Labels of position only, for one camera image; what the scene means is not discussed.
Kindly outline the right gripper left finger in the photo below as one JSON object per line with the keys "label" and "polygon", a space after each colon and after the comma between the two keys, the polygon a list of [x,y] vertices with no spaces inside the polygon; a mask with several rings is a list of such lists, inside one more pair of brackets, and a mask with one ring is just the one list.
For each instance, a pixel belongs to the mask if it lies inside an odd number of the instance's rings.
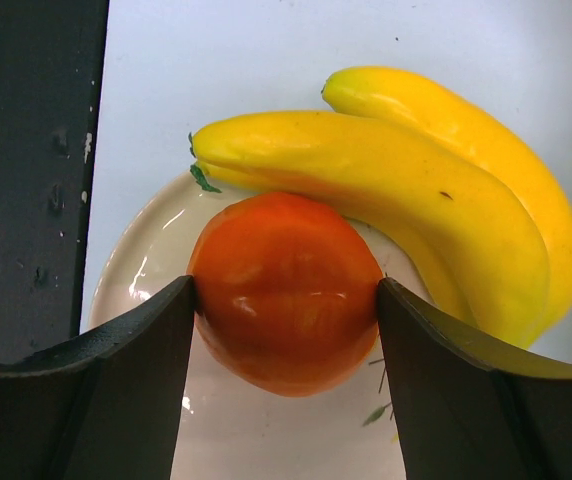
{"label": "right gripper left finger", "polygon": [[132,310],[0,364],[0,479],[167,479],[194,325],[182,276]]}

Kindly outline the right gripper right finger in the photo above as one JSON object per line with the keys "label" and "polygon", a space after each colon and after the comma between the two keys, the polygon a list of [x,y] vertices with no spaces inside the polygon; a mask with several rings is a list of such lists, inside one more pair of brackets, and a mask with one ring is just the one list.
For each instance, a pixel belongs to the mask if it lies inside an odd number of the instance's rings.
{"label": "right gripper right finger", "polygon": [[514,347],[392,279],[381,344],[410,479],[572,479],[572,364]]}

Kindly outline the pink ceramic plate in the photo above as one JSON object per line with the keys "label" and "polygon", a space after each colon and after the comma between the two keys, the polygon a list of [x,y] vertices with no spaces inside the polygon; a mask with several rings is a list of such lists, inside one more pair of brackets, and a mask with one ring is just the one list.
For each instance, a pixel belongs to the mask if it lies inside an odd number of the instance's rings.
{"label": "pink ceramic plate", "polygon": [[393,241],[289,187],[259,195],[185,173],[122,236],[92,324],[184,274],[196,339],[174,478],[409,477],[375,290],[382,277],[427,290]]}

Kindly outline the orange fake fruit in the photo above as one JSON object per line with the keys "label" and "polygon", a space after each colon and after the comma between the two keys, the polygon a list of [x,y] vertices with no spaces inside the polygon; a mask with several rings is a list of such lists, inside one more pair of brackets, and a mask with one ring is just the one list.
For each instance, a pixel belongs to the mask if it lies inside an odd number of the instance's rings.
{"label": "orange fake fruit", "polygon": [[281,192],[232,204],[206,224],[187,271],[207,350],[268,392],[335,388],[375,345],[382,270],[325,204]]}

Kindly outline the yellow fake banana bunch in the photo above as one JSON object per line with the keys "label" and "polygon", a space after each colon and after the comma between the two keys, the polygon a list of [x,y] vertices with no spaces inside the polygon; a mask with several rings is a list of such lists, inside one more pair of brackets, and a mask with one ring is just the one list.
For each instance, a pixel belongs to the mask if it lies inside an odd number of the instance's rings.
{"label": "yellow fake banana bunch", "polygon": [[572,307],[572,207],[493,116],[383,66],[325,82],[325,111],[245,114],[189,138],[222,182],[327,203],[391,238],[437,306],[526,348]]}

